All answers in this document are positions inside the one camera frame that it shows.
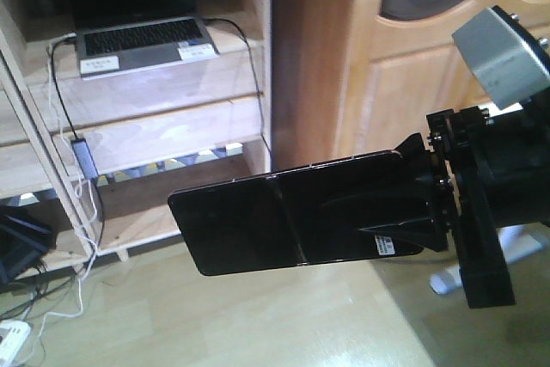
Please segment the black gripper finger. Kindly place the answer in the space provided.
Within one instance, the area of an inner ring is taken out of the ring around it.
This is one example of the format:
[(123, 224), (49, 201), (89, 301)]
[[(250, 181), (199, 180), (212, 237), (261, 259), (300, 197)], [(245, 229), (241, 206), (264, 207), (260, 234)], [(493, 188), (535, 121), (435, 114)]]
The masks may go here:
[(407, 137), (395, 149), (404, 160), (412, 160), (425, 153), (425, 143), (422, 135), (416, 132)]
[(377, 239), (388, 238), (397, 244), (396, 252), (447, 249), (442, 214), (420, 197), (354, 194), (328, 200), (321, 212), (337, 235), (370, 238), (373, 247)]

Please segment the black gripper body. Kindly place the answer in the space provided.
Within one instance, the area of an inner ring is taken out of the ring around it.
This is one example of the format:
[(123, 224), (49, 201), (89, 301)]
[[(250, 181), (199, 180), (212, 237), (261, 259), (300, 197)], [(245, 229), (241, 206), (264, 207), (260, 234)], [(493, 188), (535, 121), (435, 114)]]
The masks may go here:
[(456, 252), (498, 229), (549, 220), (549, 112), (538, 105), (491, 117), (469, 107), (426, 117), (431, 145), (450, 165), (461, 208)]

